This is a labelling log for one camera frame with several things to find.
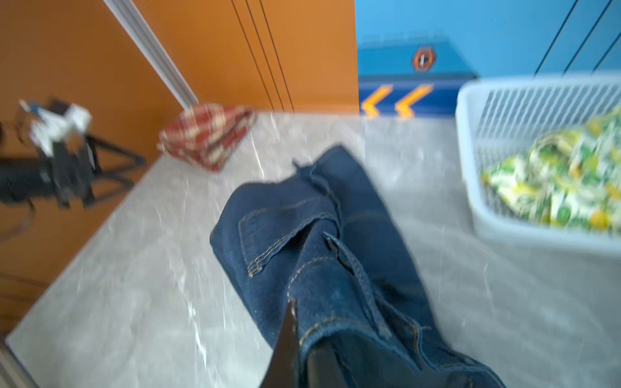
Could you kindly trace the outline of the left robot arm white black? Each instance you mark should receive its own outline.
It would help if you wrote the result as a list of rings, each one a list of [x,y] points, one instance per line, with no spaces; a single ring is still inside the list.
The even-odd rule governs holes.
[[[129,162],[105,170],[100,164],[103,150]],[[84,208],[91,208],[128,192],[134,182],[125,173],[147,165],[141,155],[98,137],[87,136],[76,153],[71,153],[64,142],[53,143],[53,156],[39,153],[36,158],[1,159],[1,202],[17,205],[37,198],[57,200],[61,208],[79,199]]]

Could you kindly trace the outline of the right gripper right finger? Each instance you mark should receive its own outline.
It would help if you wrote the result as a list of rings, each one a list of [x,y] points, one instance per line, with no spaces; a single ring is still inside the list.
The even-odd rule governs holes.
[[[328,339],[322,339],[307,357],[307,382],[310,388],[347,388],[336,351]]]

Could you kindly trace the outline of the dark blue denim skirt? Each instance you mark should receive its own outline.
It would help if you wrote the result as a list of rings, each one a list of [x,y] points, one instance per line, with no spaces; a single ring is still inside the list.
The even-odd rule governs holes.
[[[297,302],[301,387],[321,340],[348,387],[502,386],[444,341],[386,206],[341,145],[281,182],[237,188],[210,243],[271,347]]]

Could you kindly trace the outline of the red plaid skirt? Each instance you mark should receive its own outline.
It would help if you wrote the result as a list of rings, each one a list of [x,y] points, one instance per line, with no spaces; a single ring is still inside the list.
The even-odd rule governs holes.
[[[192,166],[219,172],[255,123],[251,108],[202,103],[184,110],[161,130],[157,148]]]

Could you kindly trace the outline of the white plastic laundry basket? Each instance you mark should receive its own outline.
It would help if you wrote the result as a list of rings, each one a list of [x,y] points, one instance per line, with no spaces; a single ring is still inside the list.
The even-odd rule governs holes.
[[[620,257],[620,75],[465,83],[455,112],[476,235]]]

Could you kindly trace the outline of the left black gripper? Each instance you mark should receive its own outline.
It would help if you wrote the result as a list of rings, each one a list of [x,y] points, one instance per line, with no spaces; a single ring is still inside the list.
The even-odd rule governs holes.
[[[101,205],[106,201],[129,192],[134,182],[120,175],[137,171],[147,165],[139,154],[123,149],[109,142],[87,135],[75,153],[70,152],[65,142],[53,143],[53,156],[49,158],[54,194],[61,208],[69,208],[70,202],[79,199],[85,209]],[[99,151],[128,160],[105,170],[100,164]]]

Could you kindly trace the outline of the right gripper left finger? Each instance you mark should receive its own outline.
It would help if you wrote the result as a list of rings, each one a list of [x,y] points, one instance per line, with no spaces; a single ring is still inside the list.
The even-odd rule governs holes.
[[[278,340],[260,388],[294,388],[299,386],[299,335],[297,302],[286,307]]]

